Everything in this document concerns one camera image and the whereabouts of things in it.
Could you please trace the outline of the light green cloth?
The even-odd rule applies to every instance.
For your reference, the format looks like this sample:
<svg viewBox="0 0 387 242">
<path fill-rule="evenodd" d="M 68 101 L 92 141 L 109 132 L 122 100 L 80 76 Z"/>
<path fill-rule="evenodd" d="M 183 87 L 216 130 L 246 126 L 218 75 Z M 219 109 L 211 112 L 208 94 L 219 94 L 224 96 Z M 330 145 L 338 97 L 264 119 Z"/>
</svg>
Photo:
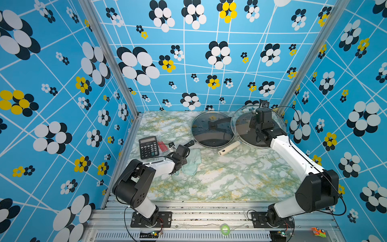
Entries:
<svg viewBox="0 0 387 242">
<path fill-rule="evenodd" d="M 202 163 L 200 149 L 191 149 L 189 156 L 186 158 L 187 164 L 183 165 L 181 171 L 185 175 L 194 176 Z"/>
</svg>

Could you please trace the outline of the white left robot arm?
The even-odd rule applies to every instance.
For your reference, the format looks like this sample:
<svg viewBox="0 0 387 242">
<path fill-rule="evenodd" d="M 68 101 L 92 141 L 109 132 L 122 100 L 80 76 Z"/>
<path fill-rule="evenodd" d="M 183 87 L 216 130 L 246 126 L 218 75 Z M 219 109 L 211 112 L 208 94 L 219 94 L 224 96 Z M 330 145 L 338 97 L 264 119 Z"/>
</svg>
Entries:
<svg viewBox="0 0 387 242">
<path fill-rule="evenodd" d="M 148 198 L 148 192 L 154 178 L 172 175 L 187 164 L 190 147 L 194 141 L 178 148 L 163 157 L 163 160 L 153 163 L 143 163 L 133 159 L 113 186 L 112 193 L 120 203 L 128 205 L 150 224 L 158 218 L 158 207 Z"/>
</svg>

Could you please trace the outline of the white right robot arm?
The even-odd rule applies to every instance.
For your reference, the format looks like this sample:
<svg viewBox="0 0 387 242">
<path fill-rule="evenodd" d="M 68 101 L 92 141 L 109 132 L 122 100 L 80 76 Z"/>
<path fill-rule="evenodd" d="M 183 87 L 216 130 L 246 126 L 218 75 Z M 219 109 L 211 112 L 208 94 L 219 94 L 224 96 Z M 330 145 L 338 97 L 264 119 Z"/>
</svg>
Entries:
<svg viewBox="0 0 387 242">
<path fill-rule="evenodd" d="M 268 207 L 268 223 L 275 226 L 288 217 L 336 205 L 343 197 L 338 191 L 338 174 L 305 156 L 273 120 L 272 114 L 269 108 L 257 108 L 250 127 L 255 129 L 257 141 L 280 154 L 301 181 L 294 196 Z"/>
</svg>

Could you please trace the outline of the black desktop calculator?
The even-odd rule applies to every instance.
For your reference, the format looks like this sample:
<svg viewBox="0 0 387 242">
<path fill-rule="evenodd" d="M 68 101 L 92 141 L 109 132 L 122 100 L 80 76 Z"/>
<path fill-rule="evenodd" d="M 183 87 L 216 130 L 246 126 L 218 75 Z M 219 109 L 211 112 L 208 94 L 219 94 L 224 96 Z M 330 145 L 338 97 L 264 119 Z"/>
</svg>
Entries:
<svg viewBox="0 0 387 242">
<path fill-rule="evenodd" d="M 156 136 L 140 139 L 139 146 L 141 159 L 154 158 L 160 155 Z"/>
</svg>

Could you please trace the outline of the left green circuit board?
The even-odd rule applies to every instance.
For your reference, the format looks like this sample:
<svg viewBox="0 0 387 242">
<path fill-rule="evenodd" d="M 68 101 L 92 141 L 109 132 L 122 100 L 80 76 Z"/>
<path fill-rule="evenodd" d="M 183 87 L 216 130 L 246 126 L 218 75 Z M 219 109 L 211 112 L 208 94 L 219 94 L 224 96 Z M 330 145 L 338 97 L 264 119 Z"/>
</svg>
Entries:
<svg viewBox="0 0 387 242">
<path fill-rule="evenodd" d="M 160 236 L 160 232 L 140 232 L 140 239 L 157 239 Z"/>
</svg>

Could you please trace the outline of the green circuit board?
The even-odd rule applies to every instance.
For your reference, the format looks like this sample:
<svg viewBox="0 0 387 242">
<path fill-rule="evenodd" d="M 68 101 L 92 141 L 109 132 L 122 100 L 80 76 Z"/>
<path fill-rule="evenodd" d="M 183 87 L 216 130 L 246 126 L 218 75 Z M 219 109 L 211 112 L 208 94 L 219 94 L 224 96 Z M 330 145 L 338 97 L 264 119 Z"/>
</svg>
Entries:
<svg viewBox="0 0 387 242">
<path fill-rule="evenodd" d="M 270 232 L 271 242 L 286 242 L 287 233 L 285 231 Z"/>
<path fill-rule="evenodd" d="M 157 239 L 160 236 L 160 232 L 140 232 L 140 239 Z"/>
</svg>

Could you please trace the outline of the green tape roll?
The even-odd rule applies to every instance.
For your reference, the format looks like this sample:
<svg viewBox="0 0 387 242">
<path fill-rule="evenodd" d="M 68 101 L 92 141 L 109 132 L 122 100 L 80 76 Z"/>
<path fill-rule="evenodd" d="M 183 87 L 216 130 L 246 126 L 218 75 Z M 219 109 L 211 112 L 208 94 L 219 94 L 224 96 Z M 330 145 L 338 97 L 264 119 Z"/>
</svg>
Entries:
<svg viewBox="0 0 387 242">
<path fill-rule="evenodd" d="M 221 234 L 225 237 L 229 236 L 231 233 L 231 229 L 227 224 L 222 224 L 220 227 L 220 231 L 221 231 Z"/>
</svg>

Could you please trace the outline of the right green circuit board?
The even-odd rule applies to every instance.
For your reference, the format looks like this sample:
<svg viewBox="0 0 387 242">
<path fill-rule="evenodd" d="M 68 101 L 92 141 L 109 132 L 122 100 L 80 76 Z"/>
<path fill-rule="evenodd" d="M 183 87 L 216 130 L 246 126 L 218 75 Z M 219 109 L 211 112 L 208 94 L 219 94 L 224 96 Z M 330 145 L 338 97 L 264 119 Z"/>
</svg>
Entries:
<svg viewBox="0 0 387 242">
<path fill-rule="evenodd" d="M 285 231 L 270 232 L 271 242 L 286 242 L 287 233 Z"/>
</svg>

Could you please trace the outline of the orange toy car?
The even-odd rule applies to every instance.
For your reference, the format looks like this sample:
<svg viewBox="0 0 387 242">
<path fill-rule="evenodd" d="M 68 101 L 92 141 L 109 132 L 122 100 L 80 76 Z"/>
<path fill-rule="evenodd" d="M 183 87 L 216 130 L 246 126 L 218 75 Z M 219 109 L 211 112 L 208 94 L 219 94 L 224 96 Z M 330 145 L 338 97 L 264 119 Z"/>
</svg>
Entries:
<svg viewBox="0 0 387 242">
<path fill-rule="evenodd" d="M 319 229 L 318 227 L 312 227 L 311 228 L 313 234 L 317 237 L 326 238 L 326 232 L 324 229 Z"/>
</svg>

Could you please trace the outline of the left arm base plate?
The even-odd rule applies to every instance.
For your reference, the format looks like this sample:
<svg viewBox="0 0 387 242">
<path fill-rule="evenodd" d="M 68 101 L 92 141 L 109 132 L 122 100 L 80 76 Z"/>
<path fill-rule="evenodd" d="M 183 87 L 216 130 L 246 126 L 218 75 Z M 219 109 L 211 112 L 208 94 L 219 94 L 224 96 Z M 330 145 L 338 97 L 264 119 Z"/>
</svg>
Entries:
<svg viewBox="0 0 387 242">
<path fill-rule="evenodd" d="M 146 218 L 138 212 L 132 213 L 130 227 L 132 228 L 170 228 L 172 222 L 172 212 L 161 211 L 154 213 L 150 218 Z"/>
</svg>

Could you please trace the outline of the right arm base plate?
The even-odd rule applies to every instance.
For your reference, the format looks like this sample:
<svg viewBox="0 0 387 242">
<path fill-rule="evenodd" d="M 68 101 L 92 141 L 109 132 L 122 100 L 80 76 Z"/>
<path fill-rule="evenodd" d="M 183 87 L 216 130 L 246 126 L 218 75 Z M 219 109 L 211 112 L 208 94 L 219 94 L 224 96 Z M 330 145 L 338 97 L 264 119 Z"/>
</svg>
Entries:
<svg viewBox="0 0 387 242">
<path fill-rule="evenodd" d="M 271 211 L 269 212 L 253 211 L 250 214 L 250 220 L 252 221 L 254 228 L 283 229 L 283 230 L 294 228 L 294 219 L 292 219 L 291 217 L 288 217 L 288 218 L 277 217 Z"/>
</svg>

